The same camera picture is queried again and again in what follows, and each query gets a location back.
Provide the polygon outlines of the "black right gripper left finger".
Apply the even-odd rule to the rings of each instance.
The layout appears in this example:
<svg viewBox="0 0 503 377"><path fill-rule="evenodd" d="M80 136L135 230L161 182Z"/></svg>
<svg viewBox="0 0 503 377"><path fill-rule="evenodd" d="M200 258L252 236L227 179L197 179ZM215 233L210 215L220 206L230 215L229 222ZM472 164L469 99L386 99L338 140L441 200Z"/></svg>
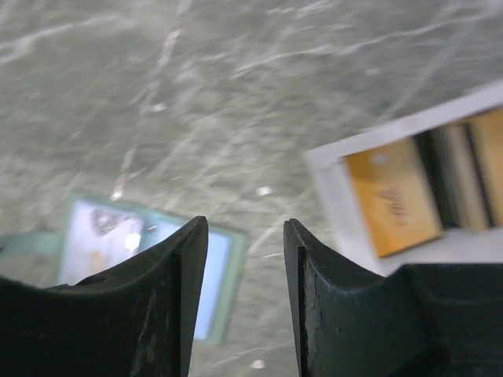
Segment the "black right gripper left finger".
<svg viewBox="0 0 503 377"><path fill-rule="evenodd" d="M190 221L173 254L131 258L74 286L2 279L2 375L187 375L207 225Z"/></svg>

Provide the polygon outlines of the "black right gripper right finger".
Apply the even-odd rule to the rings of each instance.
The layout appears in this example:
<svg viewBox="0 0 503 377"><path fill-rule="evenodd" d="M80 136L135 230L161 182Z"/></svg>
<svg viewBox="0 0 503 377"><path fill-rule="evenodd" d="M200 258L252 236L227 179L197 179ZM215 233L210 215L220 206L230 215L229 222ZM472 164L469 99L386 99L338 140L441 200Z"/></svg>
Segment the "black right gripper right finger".
<svg viewBox="0 0 503 377"><path fill-rule="evenodd" d="M502 267L412 264L371 272L284 224L301 376L499 376Z"/></svg>

